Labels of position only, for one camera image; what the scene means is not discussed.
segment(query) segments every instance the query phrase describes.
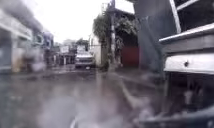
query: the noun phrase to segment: utility pole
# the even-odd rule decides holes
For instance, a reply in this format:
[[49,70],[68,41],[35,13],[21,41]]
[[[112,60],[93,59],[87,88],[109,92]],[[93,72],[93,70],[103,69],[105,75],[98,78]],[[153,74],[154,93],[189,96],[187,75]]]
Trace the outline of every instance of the utility pole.
[[115,0],[111,1],[110,5],[111,9],[111,51],[112,51],[112,64],[115,68],[116,61],[115,61],[115,48],[116,48],[116,34],[115,34]]

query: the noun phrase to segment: red wall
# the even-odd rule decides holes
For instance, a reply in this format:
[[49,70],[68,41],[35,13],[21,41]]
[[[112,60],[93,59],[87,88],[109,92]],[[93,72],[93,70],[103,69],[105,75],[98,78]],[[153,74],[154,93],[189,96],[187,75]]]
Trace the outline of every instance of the red wall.
[[122,49],[122,64],[126,67],[139,66],[139,48],[137,46],[124,46]]

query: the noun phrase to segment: sky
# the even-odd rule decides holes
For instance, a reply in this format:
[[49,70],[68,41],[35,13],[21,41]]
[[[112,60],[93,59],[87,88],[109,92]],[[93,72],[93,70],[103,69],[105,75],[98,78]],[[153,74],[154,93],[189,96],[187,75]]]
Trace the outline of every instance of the sky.
[[[94,19],[102,11],[102,4],[110,0],[23,0],[41,24],[54,35],[55,42],[66,39],[88,39]],[[117,0],[116,6],[132,10],[132,4]]]

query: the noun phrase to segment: car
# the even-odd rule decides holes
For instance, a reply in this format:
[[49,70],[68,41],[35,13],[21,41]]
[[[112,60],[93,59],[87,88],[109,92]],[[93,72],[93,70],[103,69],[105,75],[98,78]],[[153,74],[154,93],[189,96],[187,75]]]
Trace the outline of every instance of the car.
[[87,51],[80,51],[76,54],[75,67],[95,67],[93,55]]

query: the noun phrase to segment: wet road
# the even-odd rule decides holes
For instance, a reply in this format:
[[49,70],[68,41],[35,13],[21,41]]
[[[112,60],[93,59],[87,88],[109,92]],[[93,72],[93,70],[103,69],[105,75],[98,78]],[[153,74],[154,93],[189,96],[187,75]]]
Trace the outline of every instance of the wet road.
[[95,71],[0,76],[0,128],[131,128],[121,83]]

